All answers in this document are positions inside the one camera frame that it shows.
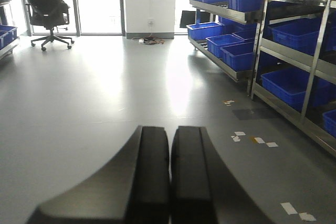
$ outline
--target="black office chair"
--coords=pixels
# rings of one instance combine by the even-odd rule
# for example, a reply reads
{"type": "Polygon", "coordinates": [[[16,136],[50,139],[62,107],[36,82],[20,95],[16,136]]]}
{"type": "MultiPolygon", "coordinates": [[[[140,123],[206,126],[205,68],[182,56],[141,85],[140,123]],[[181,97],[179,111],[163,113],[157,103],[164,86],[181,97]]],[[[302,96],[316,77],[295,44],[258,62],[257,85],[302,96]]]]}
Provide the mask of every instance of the black office chair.
{"type": "Polygon", "coordinates": [[[69,24],[69,6],[62,0],[28,0],[28,2],[30,23],[34,26],[44,26],[47,30],[50,30],[49,36],[33,39],[31,41],[32,46],[35,46],[35,41],[44,40],[41,49],[45,51],[44,45],[46,43],[57,40],[66,43],[68,49],[70,49],[71,45],[63,39],[70,39],[71,44],[73,44],[72,38],[54,35],[54,27],[69,24]]]}

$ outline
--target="power outlet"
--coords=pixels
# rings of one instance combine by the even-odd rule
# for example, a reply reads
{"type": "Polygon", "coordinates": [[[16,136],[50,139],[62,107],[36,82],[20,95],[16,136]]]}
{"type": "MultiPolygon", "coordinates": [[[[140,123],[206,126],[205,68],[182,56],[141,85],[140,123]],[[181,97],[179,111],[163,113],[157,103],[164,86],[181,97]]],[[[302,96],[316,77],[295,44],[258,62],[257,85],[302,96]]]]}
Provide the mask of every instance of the power outlet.
{"type": "Polygon", "coordinates": [[[154,18],[148,18],[148,20],[147,20],[147,24],[148,24],[149,26],[154,26],[154,18]]]}

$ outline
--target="epoxy floor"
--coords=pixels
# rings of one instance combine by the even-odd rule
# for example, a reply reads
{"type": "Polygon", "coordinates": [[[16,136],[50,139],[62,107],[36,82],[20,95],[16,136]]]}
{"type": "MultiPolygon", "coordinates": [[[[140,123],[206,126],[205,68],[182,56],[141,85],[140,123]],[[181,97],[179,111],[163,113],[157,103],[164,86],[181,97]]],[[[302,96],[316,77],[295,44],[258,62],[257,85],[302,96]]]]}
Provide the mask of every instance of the epoxy floor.
{"type": "Polygon", "coordinates": [[[205,126],[275,223],[305,223],[305,212],[313,223],[336,223],[336,159],[252,101],[246,83],[232,81],[186,36],[155,46],[82,36],[71,50],[54,42],[46,52],[29,39],[0,61],[1,224],[24,224],[37,204],[90,176],[137,125],[165,127],[170,144],[179,125],[205,126]],[[246,135],[235,142],[238,131],[246,135]],[[287,214],[285,202],[297,214],[287,214]]]}

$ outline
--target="black foam pad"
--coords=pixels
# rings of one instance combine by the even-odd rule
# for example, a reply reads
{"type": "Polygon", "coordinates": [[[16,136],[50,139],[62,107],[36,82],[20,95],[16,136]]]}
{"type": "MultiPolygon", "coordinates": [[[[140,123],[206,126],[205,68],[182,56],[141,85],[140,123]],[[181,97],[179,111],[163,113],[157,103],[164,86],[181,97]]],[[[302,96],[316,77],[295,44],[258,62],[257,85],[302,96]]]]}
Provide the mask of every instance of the black foam pad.
{"type": "Polygon", "coordinates": [[[172,149],[172,223],[215,222],[200,131],[179,127],[172,149]]]}
{"type": "Polygon", "coordinates": [[[136,171],[129,223],[167,224],[169,145],[164,128],[143,128],[136,171]]]}

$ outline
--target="stainless steel shelving unit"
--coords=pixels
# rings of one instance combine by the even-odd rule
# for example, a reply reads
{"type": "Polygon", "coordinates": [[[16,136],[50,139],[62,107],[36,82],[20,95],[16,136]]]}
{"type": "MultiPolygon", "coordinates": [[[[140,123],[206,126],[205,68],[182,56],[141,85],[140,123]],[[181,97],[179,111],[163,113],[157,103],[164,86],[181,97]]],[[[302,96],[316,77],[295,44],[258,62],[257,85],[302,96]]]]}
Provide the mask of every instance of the stainless steel shelving unit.
{"type": "MultiPolygon", "coordinates": [[[[11,0],[0,0],[0,8],[11,3],[11,0]]],[[[0,60],[6,55],[11,54],[13,49],[19,44],[19,38],[12,41],[9,45],[0,50],[0,60]]]]}
{"type": "MultiPolygon", "coordinates": [[[[198,2],[194,0],[190,0],[190,4],[195,7],[197,10],[204,10],[211,14],[215,14],[221,17],[225,17],[236,21],[241,24],[251,24],[255,23],[260,15],[260,11],[255,12],[238,12],[236,10],[232,10],[227,8],[227,3],[217,3],[217,4],[207,4],[203,2],[198,2]]],[[[194,45],[199,51],[201,51],[206,57],[208,57],[214,64],[219,66],[230,78],[232,78],[235,82],[247,81],[248,78],[251,77],[252,70],[248,71],[235,71],[230,66],[222,62],[212,53],[210,53],[206,49],[206,41],[195,41],[192,38],[189,38],[191,44],[194,45]]]]}
{"type": "Polygon", "coordinates": [[[225,64],[220,59],[218,59],[216,56],[214,56],[211,52],[209,52],[207,50],[206,40],[196,41],[196,40],[193,40],[192,38],[189,38],[189,40],[190,40],[190,43],[193,44],[195,48],[197,48],[199,51],[201,51],[214,64],[219,66],[235,82],[246,81],[246,79],[251,76],[252,70],[236,72],[231,67],[229,67],[227,64],[225,64]]]}
{"type": "Polygon", "coordinates": [[[309,98],[311,91],[313,89],[313,80],[315,77],[320,77],[331,83],[336,84],[336,65],[321,59],[323,55],[321,53],[321,45],[324,37],[324,33],[327,26],[328,16],[331,12],[331,8],[336,8],[336,0],[265,0],[263,14],[260,22],[260,33],[258,37],[258,45],[256,47],[256,62],[254,68],[254,79],[251,86],[251,97],[254,95],[261,98],[268,105],[274,108],[277,112],[287,118],[291,123],[296,127],[301,129],[304,133],[310,136],[323,148],[325,148],[329,153],[336,157],[336,138],[328,134],[322,127],[320,123],[313,122],[307,117],[307,110],[309,104],[309,98]],[[265,27],[265,17],[267,16],[268,10],[268,1],[280,1],[288,3],[297,3],[307,6],[307,13],[310,12],[309,8],[312,8],[312,13],[318,12],[318,9],[314,7],[322,7],[321,12],[322,22],[319,31],[319,37],[317,40],[317,46],[314,53],[314,56],[304,54],[297,50],[291,49],[289,47],[280,45],[276,42],[273,42],[269,39],[263,38],[263,31],[265,27]],[[298,67],[304,71],[309,72],[309,81],[306,89],[306,95],[303,102],[303,108],[301,112],[296,111],[275,95],[263,88],[256,80],[256,72],[258,71],[258,63],[260,52],[266,52],[274,57],[277,57],[295,67],[298,67]]]}

